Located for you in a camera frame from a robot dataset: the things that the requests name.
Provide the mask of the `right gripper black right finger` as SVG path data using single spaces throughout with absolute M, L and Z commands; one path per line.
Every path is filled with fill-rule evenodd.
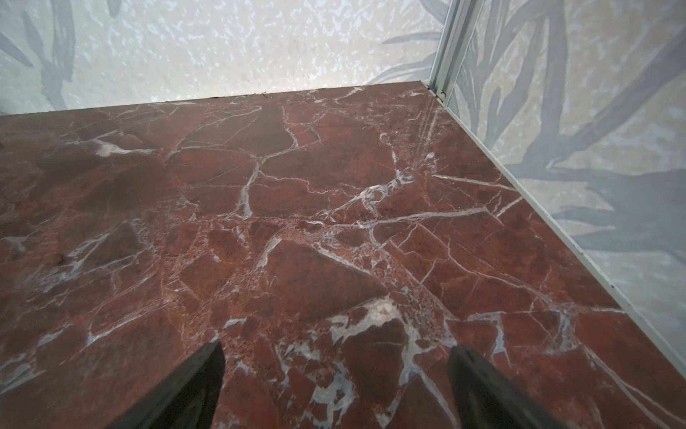
M 450 350 L 448 380 L 461 427 L 534 429 L 563 426 L 468 346 L 455 346 Z

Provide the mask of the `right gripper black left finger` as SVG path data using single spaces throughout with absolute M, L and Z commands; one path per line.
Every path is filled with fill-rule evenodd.
M 209 429 L 224 373 L 223 347 L 219 341 L 210 341 L 108 426 Z

